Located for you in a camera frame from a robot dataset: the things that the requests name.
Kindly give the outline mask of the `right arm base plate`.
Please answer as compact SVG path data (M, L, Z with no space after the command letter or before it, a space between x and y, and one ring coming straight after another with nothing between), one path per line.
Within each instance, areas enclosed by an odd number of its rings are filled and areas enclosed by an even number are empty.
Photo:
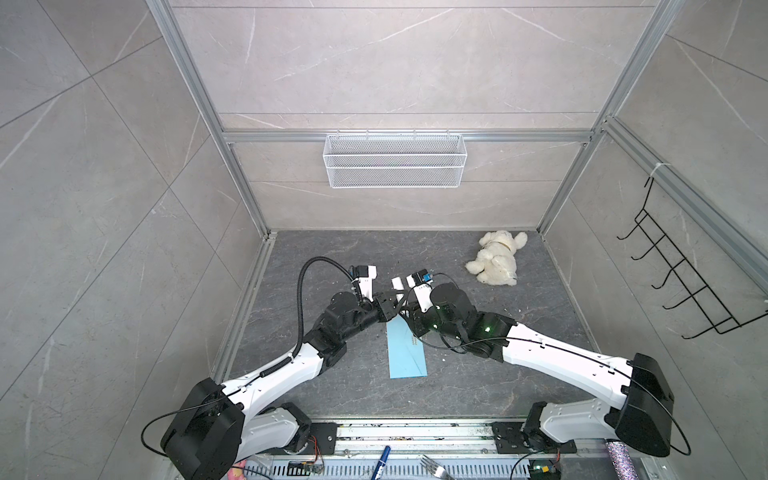
M523 422L492 422L492 437L499 454L524 454L543 451L544 453L575 454L574 441L557 443L538 430L527 432Z

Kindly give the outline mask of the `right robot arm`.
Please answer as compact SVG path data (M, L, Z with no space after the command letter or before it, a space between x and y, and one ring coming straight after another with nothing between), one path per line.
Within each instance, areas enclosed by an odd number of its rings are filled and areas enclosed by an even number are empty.
M594 438L654 457L675 451L675 398L654 358L607 356L553 339L509 316L478 310L453 283L402 291L397 306L416 338L436 332L447 350L530 368L590 394L588 401L534 404L523 426L532 448Z

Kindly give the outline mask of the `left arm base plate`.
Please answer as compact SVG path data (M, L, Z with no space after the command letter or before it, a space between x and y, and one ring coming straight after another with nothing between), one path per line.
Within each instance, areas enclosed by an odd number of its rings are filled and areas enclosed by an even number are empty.
M314 455L315 448L323 456L333 455L337 443L339 425L333 422L312 423L309 426L301 426L284 448L290 454Z

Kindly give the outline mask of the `light blue envelope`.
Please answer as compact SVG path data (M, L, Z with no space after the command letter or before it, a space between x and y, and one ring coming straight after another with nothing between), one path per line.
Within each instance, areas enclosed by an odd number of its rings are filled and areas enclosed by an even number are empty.
M391 379L426 377L427 365L422 343L406 321L396 316L386 326L389 375Z

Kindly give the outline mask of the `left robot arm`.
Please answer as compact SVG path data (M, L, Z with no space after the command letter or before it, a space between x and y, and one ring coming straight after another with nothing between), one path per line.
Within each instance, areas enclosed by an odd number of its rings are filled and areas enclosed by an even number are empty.
M310 419L295 405L274 401L334 366L348 339L395 318L415 284L397 278L392 289L376 292L374 267L342 272L349 290L335 294L310 329L298 325L293 349L239 378L198 382L182 407L168 413L171 423L155 454L169 459L185 479L222 479L251 455L300 448Z

